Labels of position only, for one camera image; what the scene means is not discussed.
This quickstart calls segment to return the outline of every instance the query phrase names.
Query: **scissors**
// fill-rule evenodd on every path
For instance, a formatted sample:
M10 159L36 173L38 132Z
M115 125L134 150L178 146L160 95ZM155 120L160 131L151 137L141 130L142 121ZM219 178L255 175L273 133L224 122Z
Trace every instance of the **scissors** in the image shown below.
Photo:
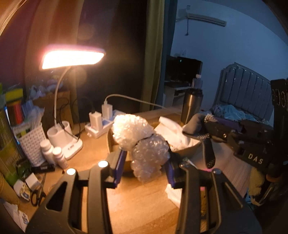
M44 193L43 191L43 188L44 188L44 183L45 183L45 179L46 179L46 174L44 174L44 177L42 179L42 182L41 182L41 186L40 186L40 189L36 189L32 192L31 194L31 204L32 206L40 206L41 205L41 202L42 202L42 199L46 198L46 194Z

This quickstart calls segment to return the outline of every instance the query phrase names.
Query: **headboard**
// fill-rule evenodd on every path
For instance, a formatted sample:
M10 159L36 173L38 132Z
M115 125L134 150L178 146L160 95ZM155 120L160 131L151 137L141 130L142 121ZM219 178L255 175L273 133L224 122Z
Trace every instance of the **headboard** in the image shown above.
M231 104L257 119L270 120L273 112L270 81L234 63L222 70L214 104Z

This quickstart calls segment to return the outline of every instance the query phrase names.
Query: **white woven basket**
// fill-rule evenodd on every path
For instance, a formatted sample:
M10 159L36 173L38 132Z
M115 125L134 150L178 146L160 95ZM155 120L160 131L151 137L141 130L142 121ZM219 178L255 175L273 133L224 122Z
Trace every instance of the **white woven basket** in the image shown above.
M24 153L34 167L38 167L45 162L40 148L40 142L45 139L46 136L42 123L40 126L18 139Z

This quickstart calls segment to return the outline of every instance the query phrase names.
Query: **white bottle cap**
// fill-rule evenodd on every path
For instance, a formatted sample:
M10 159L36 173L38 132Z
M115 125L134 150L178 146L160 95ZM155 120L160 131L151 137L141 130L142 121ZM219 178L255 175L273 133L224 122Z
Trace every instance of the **white bottle cap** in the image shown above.
M48 139L45 139L40 142L40 147L43 151L47 151L51 148L51 143Z
M60 147L55 147L52 151L54 157L56 158L60 158L62 157L63 153L62 153L62 149Z

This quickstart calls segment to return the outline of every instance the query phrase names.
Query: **bubble wrap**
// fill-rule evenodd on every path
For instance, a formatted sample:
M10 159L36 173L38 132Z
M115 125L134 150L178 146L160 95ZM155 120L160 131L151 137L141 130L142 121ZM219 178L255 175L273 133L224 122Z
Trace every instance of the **bubble wrap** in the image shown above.
M145 119L118 115L112 131L119 146L131 152L131 168L139 181L146 183L161 175L161 165L170 158L169 145Z
M112 126L113 138L123 150L132 150L136 143L150 137L154 129L147 120L136 115L117 115Z

